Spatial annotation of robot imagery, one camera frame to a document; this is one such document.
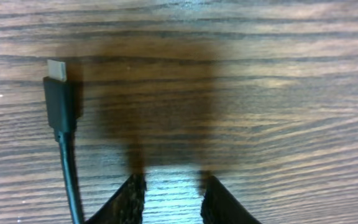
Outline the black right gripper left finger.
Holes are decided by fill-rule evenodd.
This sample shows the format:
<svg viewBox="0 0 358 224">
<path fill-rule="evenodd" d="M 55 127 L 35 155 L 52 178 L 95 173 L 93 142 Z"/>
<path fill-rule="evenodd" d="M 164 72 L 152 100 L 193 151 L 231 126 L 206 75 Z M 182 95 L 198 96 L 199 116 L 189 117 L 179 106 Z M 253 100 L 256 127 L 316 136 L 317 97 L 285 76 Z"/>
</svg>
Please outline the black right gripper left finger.
<svg viewBox="0 0 358 224">
<path fill-rule="evenodd" d="M 144 175 L 132 174 L 85 223 L 142 224 L 146 190 Z"/>
</svg>

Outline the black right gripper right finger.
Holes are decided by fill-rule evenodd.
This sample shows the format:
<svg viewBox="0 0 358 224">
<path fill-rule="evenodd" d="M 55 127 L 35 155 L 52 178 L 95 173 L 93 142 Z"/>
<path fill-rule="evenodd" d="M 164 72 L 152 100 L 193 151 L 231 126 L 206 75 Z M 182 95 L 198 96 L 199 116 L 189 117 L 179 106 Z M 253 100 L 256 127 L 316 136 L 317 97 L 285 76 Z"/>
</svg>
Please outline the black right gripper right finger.
<svg viewBox="0 0 358 224">
<path fill-rule="evenodd" d="M 213 175 L 206 183 L 201 217 L 204 224 L 261 224 Z"/>
</svg>

